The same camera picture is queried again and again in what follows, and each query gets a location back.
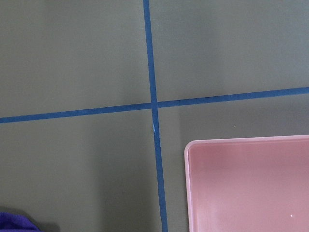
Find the purple cloth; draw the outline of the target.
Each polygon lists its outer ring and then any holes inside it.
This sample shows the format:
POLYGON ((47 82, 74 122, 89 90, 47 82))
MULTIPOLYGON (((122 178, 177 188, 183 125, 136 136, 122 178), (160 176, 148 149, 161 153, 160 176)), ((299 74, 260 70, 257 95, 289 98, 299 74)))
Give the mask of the purple cloth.
POLYGON ((33 224, 27 217, 0 213, 0 232, 40 232, 41 230, 33 224))

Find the pink plastic bin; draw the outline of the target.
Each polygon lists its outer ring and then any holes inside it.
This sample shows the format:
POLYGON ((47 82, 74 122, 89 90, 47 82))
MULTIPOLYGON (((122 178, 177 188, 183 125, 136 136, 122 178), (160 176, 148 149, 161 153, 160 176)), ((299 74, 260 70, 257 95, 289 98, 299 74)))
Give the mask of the pink plastic bin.
POLYGON ((308 231, 307 135, 195 140, 184 160, 190 231, 308 231))

